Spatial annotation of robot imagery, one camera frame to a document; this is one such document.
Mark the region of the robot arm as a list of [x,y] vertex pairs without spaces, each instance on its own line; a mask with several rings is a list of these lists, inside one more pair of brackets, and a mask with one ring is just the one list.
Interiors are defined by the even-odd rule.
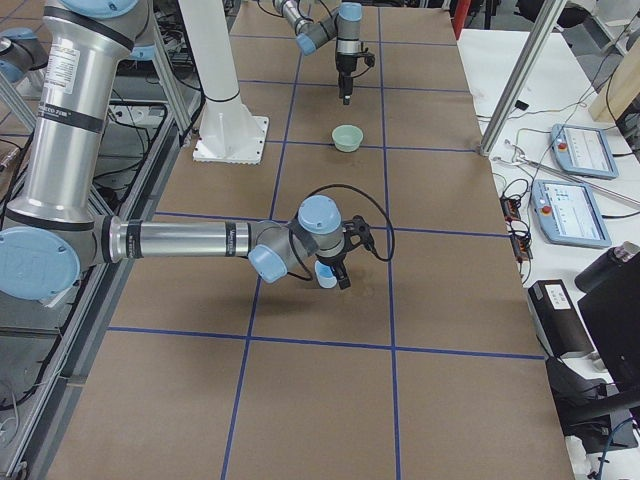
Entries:
[[[194,160],[259,164],[269,118],[253,115],[241,99],[221,2],[211,1],[207,8],[196,3],[180,1],[202,95]],[[272,1],[273,14],[289,24],[304,56],[335,41],[339,98],[349,105],[359,60],[375,65],[361,41],[363,6],[342,1],[315,20],[299,4]],[[316,257],[318,282],[347,289],[347,254],[362,245],[377,255],[365,220],[343,220],[336,202],[320,194],[332,188],[358,192],[348,185],[312,191],[284,225],[268,220],[157,223],[94,213],[90,192],[106,187],[101,177],[138,169],[150,153],[151,140],[136,133],[142,140],[140,161],[98,173],[118,68],[136,49],[150,46],[151,32],[158,28],[153,1],[46,1],[43,20],[53,42],[24,186],[5,203],[1,292],[45,300],[66,292],[89,267],[146,257],[245,258],[266,283],[288,275],[313,280],[304,259]]]
[[322,20],[315,21],[301,12],[298,1],[273,1],[275,11],[287,20],[295,32],[296,43],[304,56],[309,56],[331,40],[336,41],[335,64],[338,73],[339,98],[349,105],[354,89],[354,72],[358,61],[367,68],[375,66],[375,55],[360,39],[363,8],[357,2],[342,2]]

